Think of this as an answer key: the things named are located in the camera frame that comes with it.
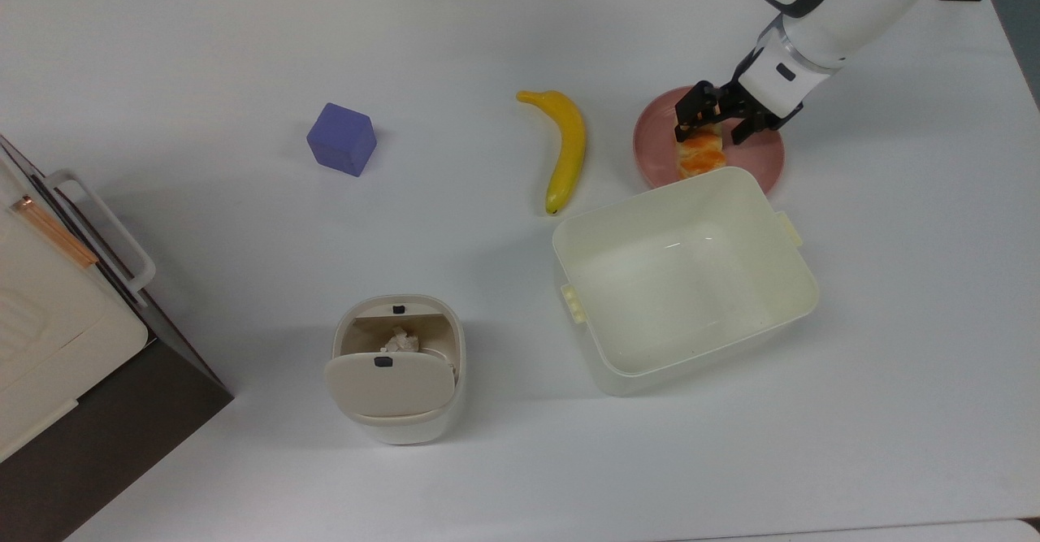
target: container handle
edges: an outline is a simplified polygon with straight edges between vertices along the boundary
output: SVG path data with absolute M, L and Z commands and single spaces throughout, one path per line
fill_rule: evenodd
M 567 308 L 571 311 L 571 318 L 574 319 L 576 325 L 581 325 L 586 320 L 584 309 L 581 308 L 581 302 L 578 301 L 578 293 L 574 290 L 574 287 L 570 284 L 565 284 L 560 287 L 560 292 L 564 295 L 564 302 L 567 303 Z
M 795 247 L 802 247 L 802 235 L 798 235 L 798 230 L 790 223 L 790 220 L 787 217 L 787 213 L 777 211 L 777 220 L 780 221 L 780 225 L 782 225 L 784 230 L 787 231 L 787 235 L 790 236 L 791 241 L 795 242 Z
M 119 232 L 120 235 L 123 235 L 123 238 L 126 239 L 127 244 L 130 247 L 131 250 L 133 250 L 134 254 L 137 254 L 137 257 L 140 259 L 142 264 L 141 270 L 137 273 L 137 275 L 131 278 L 130 280 L 123 280 L 126 287 L 133 293 L 136 293 L 141 288 L 145 288 L 145 285 L 147 285 L 149 282 L 152 282 L 152 279 L 155 278 L 155 262 L 152 261 L 152 257 L 150 257 L 149 254 L 145 253 L 145 250 L 140 247 L 139 243 L 137 243 L 137 239 L 134 239 L 133 236 L 130 235 L 130 231 L 127 231 L 127 228 L 124 227 L 122 223 L 120 223 L 119 218 L 115 216 L 115 213 L 112 213 L 112 210 L 108 208 L 108 205 L 105 205 L 105 202 L 102 201 L 101 198 L 98 197 L 96 192 L 94 192 L 94 190 L 92 190 L 88 186 L 86 186 L 85 183 L 83 183 L 83 181 L 79 179 L 78 176 L 76 176 L 76 173 L 70 171 L 70 169 L 62 169 L 61 171 L 52 173 L 51 175 L 49 175 L 47 178 L 44 179 L 45 185 L 48 187 L 52 187 L 52 189 L 54 190 L 57 190 L 59 186 L 68 182 L 74 182 L 77 185 L 79 185 L 81 189 L 83 189 L 83 192 L 85 192 L 87 197 L 90 198 L 90 201 L 93 201 L 94 204 L 98 206 L 98 209 L 100 209 L 101 212 L 104 213 L 105 217 L 108 221 L 111 221 L 112 227 L 115 228 L 115 231 Z M 123 275 L 119 268 L 113 267 L 112 272 L 115 273 L 115 276 L 123 278 Z

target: black button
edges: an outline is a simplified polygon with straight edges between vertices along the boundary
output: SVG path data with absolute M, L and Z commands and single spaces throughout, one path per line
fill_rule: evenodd
M 795 80 L 795 72 L 791 69 L 787 69 L 787 64 L 777 64 L 777 73 L 780 73 L 780 76 L 783 76 L 784 79 Z

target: open lid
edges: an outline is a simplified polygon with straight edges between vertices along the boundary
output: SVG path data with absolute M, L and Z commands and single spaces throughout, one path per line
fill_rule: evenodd
M 443 408 L 454 394 L 454 372 L 424 353 L 360 353 L 326 364 L 329 392 L 344 413 L 410 416 Z

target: small trash can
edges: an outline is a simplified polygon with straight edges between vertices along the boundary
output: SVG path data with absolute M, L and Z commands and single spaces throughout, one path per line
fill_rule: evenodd
M 340 320 L 324 381 L 343 414 L 376 440 L 434 440 L 462 409 L 462 325 L 432 296 L 368 299 Z

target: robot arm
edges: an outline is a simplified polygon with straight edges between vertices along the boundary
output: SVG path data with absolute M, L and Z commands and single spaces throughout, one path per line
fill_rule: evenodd
M 834 75 L 866 43 L 895 23 L 917 0 L 765 0 L 780 9 L 754 50 L 721 87 L 702 80 L 675 106 L 675 137 L 738 117 L 733 141 L 777 130 L 802 109 L 802 100 Z

